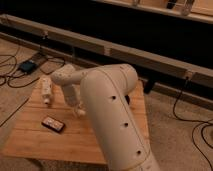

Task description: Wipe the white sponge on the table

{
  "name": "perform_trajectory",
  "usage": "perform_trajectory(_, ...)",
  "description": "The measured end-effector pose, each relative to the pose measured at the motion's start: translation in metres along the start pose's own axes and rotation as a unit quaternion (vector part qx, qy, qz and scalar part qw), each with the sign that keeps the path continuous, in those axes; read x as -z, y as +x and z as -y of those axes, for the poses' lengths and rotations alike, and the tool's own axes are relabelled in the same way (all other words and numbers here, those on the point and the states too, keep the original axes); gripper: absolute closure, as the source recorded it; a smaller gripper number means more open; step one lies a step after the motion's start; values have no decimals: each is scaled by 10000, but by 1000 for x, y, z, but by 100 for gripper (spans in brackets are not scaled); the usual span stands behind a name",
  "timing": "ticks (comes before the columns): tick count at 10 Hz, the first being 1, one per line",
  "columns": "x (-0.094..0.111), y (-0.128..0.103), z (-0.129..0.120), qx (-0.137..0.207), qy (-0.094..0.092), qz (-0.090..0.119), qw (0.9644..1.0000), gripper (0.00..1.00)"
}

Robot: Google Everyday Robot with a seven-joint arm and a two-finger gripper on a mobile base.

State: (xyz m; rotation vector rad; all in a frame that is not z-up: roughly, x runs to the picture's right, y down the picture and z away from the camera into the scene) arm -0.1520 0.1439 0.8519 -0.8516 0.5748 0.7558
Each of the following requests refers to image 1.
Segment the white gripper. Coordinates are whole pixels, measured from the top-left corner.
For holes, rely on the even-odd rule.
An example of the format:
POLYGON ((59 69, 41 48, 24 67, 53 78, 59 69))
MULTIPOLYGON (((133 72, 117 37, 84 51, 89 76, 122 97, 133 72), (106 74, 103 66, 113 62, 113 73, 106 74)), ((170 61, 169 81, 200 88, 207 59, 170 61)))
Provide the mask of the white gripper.
MULTIPOLYGON (((63 87, 63 94, 65 102, 71 106, 74 107, 80 102, 80 95, 79 90, 75 85, 66 85, 63 87)), ((75 115, 77 117, 85 116, 86 112, 84 110, 84 107, 82 105, 77 105, 74 108, 75 115)))

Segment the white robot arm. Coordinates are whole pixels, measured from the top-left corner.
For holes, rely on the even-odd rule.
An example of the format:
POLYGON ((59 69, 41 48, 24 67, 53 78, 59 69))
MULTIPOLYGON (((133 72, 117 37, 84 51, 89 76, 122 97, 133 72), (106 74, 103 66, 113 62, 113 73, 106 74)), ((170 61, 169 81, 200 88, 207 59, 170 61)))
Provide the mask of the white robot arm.
POLYGON ((67 64, 51 80, 68 105, 83 102, 110 171, 161 171, 126 101, 138 81, 131 65, 76 70, 67 64))

